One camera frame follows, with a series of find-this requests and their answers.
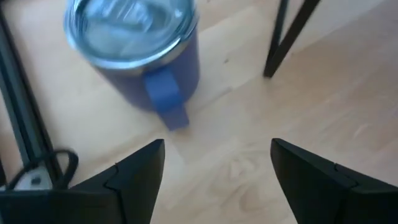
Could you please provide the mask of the black metal table frame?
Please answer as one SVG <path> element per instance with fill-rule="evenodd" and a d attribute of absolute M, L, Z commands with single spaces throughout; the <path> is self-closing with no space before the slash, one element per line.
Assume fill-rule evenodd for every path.
<path fill-rule="evenodd" d="M 53 151 L 0 0 L 0 91 L 24 165 Z"/>

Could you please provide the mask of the blue tumbler with clear lid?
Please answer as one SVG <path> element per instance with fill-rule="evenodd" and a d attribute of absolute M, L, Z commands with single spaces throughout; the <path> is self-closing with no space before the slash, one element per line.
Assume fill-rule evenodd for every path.
<path fill-rule="evenodd" d="M 195 0 L 67 0 L 68 43 L 131 105 L 189 124 L 200 79 Z"/>

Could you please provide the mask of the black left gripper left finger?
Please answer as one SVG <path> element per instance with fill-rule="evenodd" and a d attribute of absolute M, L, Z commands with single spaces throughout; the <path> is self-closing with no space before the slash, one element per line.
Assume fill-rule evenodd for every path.
<path fill-rule="evenodd" d="M 164 140 L 156 139 L 72 187 L 83 195 L 70 224 L 150 224 L 164 162 Z"/>

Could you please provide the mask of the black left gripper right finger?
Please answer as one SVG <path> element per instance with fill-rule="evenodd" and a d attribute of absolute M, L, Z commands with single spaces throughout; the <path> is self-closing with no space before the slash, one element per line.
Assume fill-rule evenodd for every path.
<path fill-rule="evenodd" d="M 298 224 L 398 224 L 398 187 L 280 138 L 270 155 Z"/>

